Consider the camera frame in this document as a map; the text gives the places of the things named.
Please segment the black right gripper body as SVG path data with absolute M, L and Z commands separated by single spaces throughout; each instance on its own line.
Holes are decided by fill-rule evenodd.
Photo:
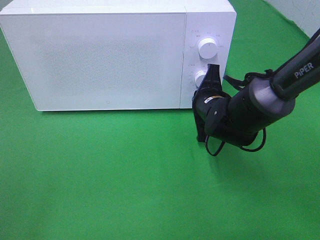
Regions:
M 205 142 L 207 136 L 220 138 L 227 120 L 230 95 L 221 85 L 202 86 L 192 98 L 192 111 L 197 130 L 197 141 Z

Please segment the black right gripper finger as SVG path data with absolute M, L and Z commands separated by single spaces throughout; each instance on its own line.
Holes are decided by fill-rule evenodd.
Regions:
M 218 64 L 209 63 L 207 72 L 199 86 L 200 88 L 221 88 L 220 66 Z

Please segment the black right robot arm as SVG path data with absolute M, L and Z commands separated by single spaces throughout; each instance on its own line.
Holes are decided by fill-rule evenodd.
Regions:
M 320 32 L 277 70 L 248 72 L 243 81 L 225 76 L 237 94 L 222 89 L 220 67 L 208 64 L 192 98 L 197 140 L 209 137 L 243 148 L 260 130 L 289 115 L 297 96 L 320 81 Z

